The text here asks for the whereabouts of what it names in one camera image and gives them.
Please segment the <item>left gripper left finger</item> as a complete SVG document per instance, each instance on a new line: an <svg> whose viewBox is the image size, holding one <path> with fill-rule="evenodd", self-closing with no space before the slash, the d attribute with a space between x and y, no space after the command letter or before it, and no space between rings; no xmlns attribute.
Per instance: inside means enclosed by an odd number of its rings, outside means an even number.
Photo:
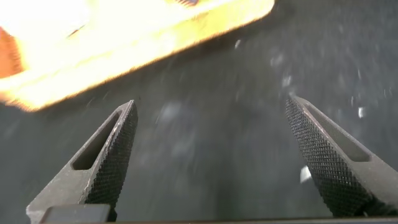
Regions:
<svg viewBox="0 0 398 224"><path fill-rule="evenodd" d="M26 208L32 223L115 221L137 128L134 101L117 107Z"/></svg>

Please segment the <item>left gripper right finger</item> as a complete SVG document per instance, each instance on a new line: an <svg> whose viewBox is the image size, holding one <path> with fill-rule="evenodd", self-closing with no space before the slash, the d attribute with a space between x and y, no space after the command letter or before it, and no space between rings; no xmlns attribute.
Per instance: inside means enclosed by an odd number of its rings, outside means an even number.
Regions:
<svg viewBox="0 0 398 224"><path fill-rule="evenodd" d="M397 215L397 171L309 101L293 96L286 117L324 203L336 217Z"/></svg>

